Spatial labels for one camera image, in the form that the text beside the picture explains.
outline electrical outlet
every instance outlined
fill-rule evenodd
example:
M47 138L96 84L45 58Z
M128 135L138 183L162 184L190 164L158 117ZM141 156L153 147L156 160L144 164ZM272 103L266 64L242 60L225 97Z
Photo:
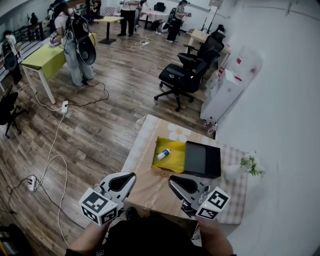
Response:
M36 177L35 176L31 176L30 178L31 180L31 184L28 185L28 189L31 191L31 192L34 192L36 190Z
M63 113L63 114L66 114L67 113L67 111L68 111L68 101L64 101L63 103L62 103L62 109L61 109L61 112Z

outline office chair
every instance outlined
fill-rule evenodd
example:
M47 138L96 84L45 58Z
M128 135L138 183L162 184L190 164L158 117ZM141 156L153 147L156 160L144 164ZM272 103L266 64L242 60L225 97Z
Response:
M165 7L165 4L163 2L157 2L155 5L154 5L154 8L153 8L155 11L159 11L159 12L164 12L166 7Z
M0 126L4 126L5 124L7 124L5 136L8 139L10 137L7 134L11 124L13 123L19 134L21 134L21 130L18 128L16 123L16 118L23 113L29 113L26 109L17 112L17 110L20 110L21 107L18 105L15 106L15 102L18 98L18 93L10 93L12 88L13 84L4 92L4 95L0 101Z
M203 60L209 65L220 57L220 52L223 50L225 45L221 42L216 41L212 36L208 36L205 42L201 45L200 49L196 49L192 45L184 44L188 48L187 53L179 53L178 57L186 69L195 69L195 67ZM191 54L192 50L197 51L197 55ZM193 62L187 61L184 57L191 58Z
M186 58L186 61L192 62L192 59ZM178 105L175 111L178 112L181 108L180 95L188 97L189 101L193 102L195 98L188 93L195 93L199 90L202 77L209 68L210 65L204 60L197 65L195 72L175 64L169 64L161 72L159 78L161 80L160 87L165 85L171 90L154 96L154 99L157 101L159 97L174 94Z

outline potted plant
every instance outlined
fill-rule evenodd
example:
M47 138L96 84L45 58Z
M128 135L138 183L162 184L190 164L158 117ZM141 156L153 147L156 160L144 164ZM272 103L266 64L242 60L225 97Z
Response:
M250 173L252 176L263 176L265 169L260 165L260 160L257 157L257 152L246 153L241 158L240 164L233 164L226 167L224 178L228 181L233 181L243 173Z

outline black and white marker cube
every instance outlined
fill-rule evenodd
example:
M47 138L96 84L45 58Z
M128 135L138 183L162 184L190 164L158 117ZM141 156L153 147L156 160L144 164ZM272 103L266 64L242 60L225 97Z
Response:
M79 201L84 216L99 226L118 216L118 204L104 197L92 188L84 193Z
M195 215L214 220L218 213L223 211L229 199L230 196L222 189L215 187L215 189L207 196L207 199L201 204Z

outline wooden floor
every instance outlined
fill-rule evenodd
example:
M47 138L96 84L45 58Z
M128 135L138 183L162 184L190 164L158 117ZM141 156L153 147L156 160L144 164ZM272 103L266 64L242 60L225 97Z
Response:
M106 24L94 24L91 31L97 33L100 41L106 36ZM111 37L116 38L120 24L111 24L110 32ZM95 79L90 84L105 83L110 97L85 107L69 106L52 150L51 157L62 155L68 165L68 183L62 208L84 227L88 221L80 213L78 200L88 187L99 183L107 174L121 171L137 136L135 122L138 119L151 114L201 134L207 132L200 120L203 85L200 91L194 93L193 103L181 97L180 112L175 111L176 100L172 95L154 100L155 95L167 90L159 87L159 74L166 65L179 64L177 54L184 52L183 43L188 43L189 38L183 34L179 37L180 42L172 45L165 42L165 35L154 34L148 37L150 44L142 51L131 51L130 47L136 41L144 39L143 35L150 35L152 31L138 28L138 33L140 35L131 38L118 38L111 45L96 43ZM106 96L101 85L72 85L65 65L48 82L56 99L56 104L51 105L38 75L33 74L32 78L37 83L39 100L54 109L60 108L65 100L85 104ZM12 78L8 76L3 86L7 87L10 83ZM8 211L9 197L6 186L17 186L31 173L43 174L62 118L60 111L51 112L39 105L27 86L19 92L17 103L29 110L29 115L18 118L22 134L12 127L9 131L11 138L7 139L6 126L0 126L0 209L5 211ZM43 187L57 204L60 203L65 179L65 164L57 158L51 162L43 182ZM10 205L16 214L0 212L0 224L16 223L24 231L36 255L64 255L67 245L58 226L58 208L48 200L42 188L29 192L24 182L12 194ZM82 229L63 214L60 220L70 244Z

